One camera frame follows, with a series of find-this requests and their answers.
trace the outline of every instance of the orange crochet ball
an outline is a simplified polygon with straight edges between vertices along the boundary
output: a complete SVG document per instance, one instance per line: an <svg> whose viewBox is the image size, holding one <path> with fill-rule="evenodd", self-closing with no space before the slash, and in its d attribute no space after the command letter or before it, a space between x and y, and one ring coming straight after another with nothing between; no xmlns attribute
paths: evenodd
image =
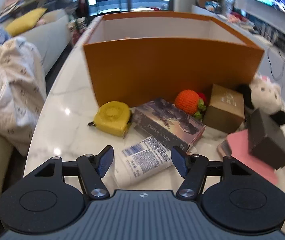
<svg viewBox="0 0 285 240"><path fill-rule="evenodd" d="M175 106L193 115L198 111L198 101L200 96L192 90L181 91L175 99Z"/></svg>

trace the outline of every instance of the crocheted strawberry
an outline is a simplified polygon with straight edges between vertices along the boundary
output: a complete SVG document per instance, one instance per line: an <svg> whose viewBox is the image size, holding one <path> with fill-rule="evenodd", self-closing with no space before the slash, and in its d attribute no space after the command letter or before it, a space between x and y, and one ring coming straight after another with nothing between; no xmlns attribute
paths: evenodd
<svg viewBox="0 0 285 240"><path fill-rule="evenodd" d="M201 112L206 110L204 100L192 90L181 91L175 99L175 106L196 119L201 119Z"/></svg>

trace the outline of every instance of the logo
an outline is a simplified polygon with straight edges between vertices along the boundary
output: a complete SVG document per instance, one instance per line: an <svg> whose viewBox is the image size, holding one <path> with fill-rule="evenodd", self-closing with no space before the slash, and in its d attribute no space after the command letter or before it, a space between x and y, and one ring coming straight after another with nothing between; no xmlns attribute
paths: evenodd
<svg viewBox="0 0 285 240"><path fill-rule="evenodd" d="M138 196L140 196L140 197L142 197L142 198L146 198L146 197L148 197L148 196L150 196L150 195L148 195L147 193L140 193Z"/></svg>

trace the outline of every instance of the orange box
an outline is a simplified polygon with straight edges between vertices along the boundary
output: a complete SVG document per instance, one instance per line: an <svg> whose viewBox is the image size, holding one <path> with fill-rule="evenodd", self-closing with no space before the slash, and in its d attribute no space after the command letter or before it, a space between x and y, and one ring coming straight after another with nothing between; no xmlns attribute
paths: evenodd
<svg viewBox="0 0 285 240"><path fill-rule="evenodd" d="M173 102L184 89L235 89L250 83L264 54L216 18L155 11L97 17L84 44L99 106L139 106L158 97Z"/></svg>

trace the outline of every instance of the yellow pillow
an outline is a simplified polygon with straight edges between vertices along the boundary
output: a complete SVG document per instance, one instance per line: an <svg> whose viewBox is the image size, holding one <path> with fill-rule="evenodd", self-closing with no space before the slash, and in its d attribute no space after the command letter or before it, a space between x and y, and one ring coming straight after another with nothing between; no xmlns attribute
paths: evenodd
<svg viewBox="0 0 285 240"><path fill-rule="evenodd" d="M46 11L46 8L34 9L9 23L6 27L6 31L12 37L17 36L20 33L24 33L35 27L38 20L44 15Z"/></svg>

